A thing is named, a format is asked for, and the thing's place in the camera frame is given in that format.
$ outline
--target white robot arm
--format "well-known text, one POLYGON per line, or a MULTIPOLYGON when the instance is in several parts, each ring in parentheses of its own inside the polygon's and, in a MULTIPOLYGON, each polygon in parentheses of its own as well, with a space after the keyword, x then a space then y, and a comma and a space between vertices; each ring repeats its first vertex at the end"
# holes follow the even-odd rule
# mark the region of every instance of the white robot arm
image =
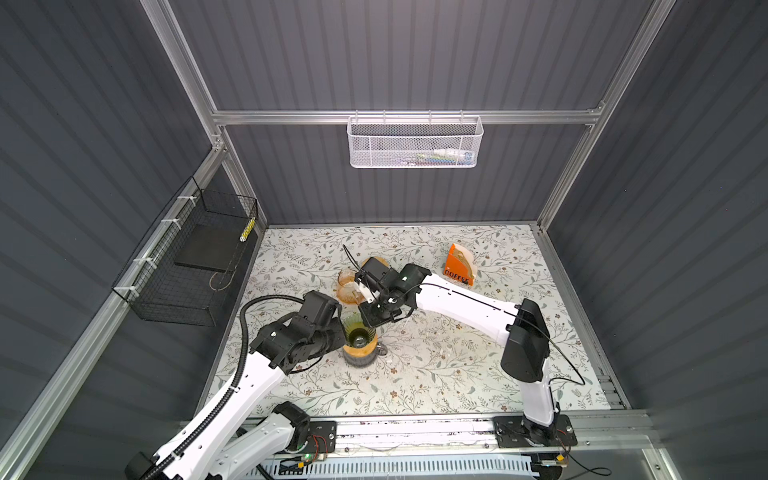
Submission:
MULTIPOLYGON (((549 445, 559 408, 549 387, 549 334, 535 302, 514 304, 456 286, 429 270, 409 263, 401 271, 371 258, 356 275, 366 301, 359 306, 370 327, 397 322, 415 308, 441 313, 488 335, 504 346, 502 369, 518 380, 524 417, 520 436, 531 444, 549 445), (402 316, 403 306, 411 311, 402 316)), ((265 296, 266 298, 287 296, 265 296)), ((240 311, 247 341, 245 311, 240 311)), ((229 445, 227 441, 267 393, 292 372, 295 365, 341 348, 340 305, 316 291, 304 296, 300 311, 291 312, 259 331, 241 367, 194 419, 154 455, 140 453, 125 469, 129 480, 231 480, 241 478, 265 458, 300 450, 309 431, 309 416, 286 402, 263 422, 229 445)))
MULTIPOLYGON (((518 305, 502 302, 456 286, 437 275, 424 279, 416 305, 422 310, 441 313, 469 325, 501 346, 509 339, 507 325, 514 323, 518 305)), ((556 407, 549 389, 549 358, 541 365, 541 379, 518 381, 523 398, 523 413, 529 420, 549 426, 554 421, 556 407)))

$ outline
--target white wire basket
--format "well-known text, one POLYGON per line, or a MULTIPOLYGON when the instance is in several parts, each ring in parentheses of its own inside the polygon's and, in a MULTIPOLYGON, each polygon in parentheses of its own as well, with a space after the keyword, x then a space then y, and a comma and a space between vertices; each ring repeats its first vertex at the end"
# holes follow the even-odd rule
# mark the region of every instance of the white wire basket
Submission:
POLYGON ((482 122, 463 114, 354 115, 346 125, 354 168, 472 168, 482 122))

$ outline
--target corrugated wall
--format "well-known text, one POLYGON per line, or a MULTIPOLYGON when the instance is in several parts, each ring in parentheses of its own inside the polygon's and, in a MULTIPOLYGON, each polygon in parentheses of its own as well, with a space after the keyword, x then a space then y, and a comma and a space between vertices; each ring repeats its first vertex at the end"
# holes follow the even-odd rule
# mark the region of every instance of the corrugated wall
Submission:
POLYGON ((343 126, 227 127, 272 224, 536 220, 581 125, 489 125, 478 166, 349 165, 343 126))
MULTIPOLYGON (((546 110, 598 105, 650 2, 171 4, 220 110, 546 110)), ((230 127, 271 223, 536 219, 581 131, 487 127, 477 168, 360 172, 340 127, 230 127)))
POLYGON ((220 110, 583 109, 650 2, 171 2, 220 110))
MULTIPOLYGON (((210 144, 138 2, 2 1, 0 31, 4 444, 210 144)), ((73 452, 72 478, 118 478, 191 415, 216 346, 126 319, 28 478, 67 478, 73 452)))
POLYGON ((677 4, 550 235, 686 478, 763 478, 768 4, 677 4))

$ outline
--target floral tablecloth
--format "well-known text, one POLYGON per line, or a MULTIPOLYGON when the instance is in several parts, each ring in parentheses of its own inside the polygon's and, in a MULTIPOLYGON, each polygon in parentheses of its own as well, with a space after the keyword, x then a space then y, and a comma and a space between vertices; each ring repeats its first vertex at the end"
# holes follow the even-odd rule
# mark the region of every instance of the floral tablecloth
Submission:
MULTIPOLYGON (((268 230, 243 303, 268 293, 302 296, 309 290, 335 297, 336 276, 349 265, 343 243, 358 261, 375 254, 396 269, 413 262, 440 274, 453 242, 475 255, 478 278, 473 290, 507 301, 527 297, 539 303, 552 339, 587 381, 586 386, 552 383, 563 410, 609 409, 533 233, 525 225, 268 230)), ((247 314, 250 338, 265 323, 297 308, 284 300, 255 305, 247 314)), ((356 307, 345 306, 343 316, 355 311, 356 307)), ((371 366, 351 367, 340 351, 330 353, 307 372, 286 378, 253 414, 266 415, 285 400, 314 416, 522 410, 517 383, 499 366, 502 348, 471 327, 417 310, 411 319, 380 327, 379 341, 389 354, 371 366)), ((239 351, 236 324, 209 397, 235 370, 239 351)), ((555 349, 551 368, 553 376, 578 379, 555 349)))

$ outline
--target red wire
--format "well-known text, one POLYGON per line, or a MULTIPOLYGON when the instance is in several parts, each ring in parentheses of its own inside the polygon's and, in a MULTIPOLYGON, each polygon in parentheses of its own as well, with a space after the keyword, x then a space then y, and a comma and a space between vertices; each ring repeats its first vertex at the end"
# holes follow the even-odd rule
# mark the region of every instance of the red wire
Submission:
POLYGON ((317 443, 317 437, 316 436, 312 435, 312 438, 315 439, 315 456, 312 457, 312 462, 314 462, 315 460, 317 460, 317 454, 320 452, 320 444, 317 443))
POLYGON ((320 440, 323 440, 323 443, 326 446, 326 455, 327 455, 328 454, 328 442, 326 442, 326 438, 325 437, 322 437, 320 435, 318 435, 318 437, 320 438, 320 440))
MULTIPOLYGON (((558 429, 558 432, 560 432, 563 435, 565 435, 566 438, 568 437, 568 434, 563 432, 562 430, 558 429)), ((568 463, 571 463, 571 449, 570 448, 568 448, 568 449, 565 448, 565 444, 563 443, 563 440, 560 437, 558 437, 558 442, 560 442, 560 445, 563 447, 563 453, 565 454, 565 458, 568 459, 568 463)))

